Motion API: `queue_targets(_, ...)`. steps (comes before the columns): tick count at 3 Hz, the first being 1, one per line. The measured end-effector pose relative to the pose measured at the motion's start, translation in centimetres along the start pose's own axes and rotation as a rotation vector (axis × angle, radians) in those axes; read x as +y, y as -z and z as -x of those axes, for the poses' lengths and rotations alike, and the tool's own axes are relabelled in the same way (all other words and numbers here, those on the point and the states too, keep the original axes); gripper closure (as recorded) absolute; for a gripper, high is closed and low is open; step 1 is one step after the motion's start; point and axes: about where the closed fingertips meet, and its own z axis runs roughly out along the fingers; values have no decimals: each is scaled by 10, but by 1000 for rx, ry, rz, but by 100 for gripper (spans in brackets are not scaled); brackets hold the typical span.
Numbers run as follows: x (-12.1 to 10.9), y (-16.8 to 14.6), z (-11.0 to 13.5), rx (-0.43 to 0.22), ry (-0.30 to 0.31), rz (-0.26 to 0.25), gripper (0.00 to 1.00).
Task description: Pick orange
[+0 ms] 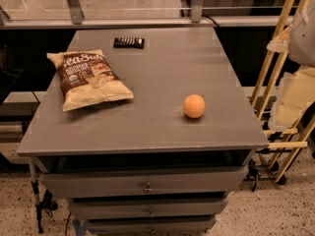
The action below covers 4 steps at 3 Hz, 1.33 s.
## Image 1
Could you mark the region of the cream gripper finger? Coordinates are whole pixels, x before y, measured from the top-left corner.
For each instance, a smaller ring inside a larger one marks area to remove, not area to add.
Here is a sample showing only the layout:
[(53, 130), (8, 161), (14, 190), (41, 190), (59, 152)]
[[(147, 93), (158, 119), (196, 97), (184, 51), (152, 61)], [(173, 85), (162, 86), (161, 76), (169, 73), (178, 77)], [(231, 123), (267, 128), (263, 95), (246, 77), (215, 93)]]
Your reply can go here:
[(268, 43), (267, 49), (277, 53), (288, 51), (290, 32), (291, 26), (288, 26)]

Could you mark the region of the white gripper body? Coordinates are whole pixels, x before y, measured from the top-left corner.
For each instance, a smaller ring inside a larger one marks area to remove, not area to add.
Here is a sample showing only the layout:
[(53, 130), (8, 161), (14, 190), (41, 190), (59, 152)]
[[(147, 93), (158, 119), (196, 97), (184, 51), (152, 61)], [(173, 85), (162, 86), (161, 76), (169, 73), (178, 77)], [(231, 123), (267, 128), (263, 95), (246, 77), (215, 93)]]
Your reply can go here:
[(276, 132), (291, 128), (314, 101), (314, 67), (301, 66), (294, 74), (284, 73), (277, 89), (268, 127)]

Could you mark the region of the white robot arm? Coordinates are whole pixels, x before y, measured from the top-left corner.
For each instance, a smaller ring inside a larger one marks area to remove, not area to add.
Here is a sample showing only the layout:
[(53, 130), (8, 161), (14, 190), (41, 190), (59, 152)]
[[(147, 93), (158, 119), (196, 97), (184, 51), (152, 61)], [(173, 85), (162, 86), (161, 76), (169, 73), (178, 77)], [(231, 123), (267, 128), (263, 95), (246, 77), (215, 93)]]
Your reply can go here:
[(276, 93), (268, 122), (270, 129), (282, 132), (293, 126), (315, 101), (315, 0), (267, 45), (268, 50), (288, 52), (288, 58), (300, 65), (292, 73), (284, 73)]

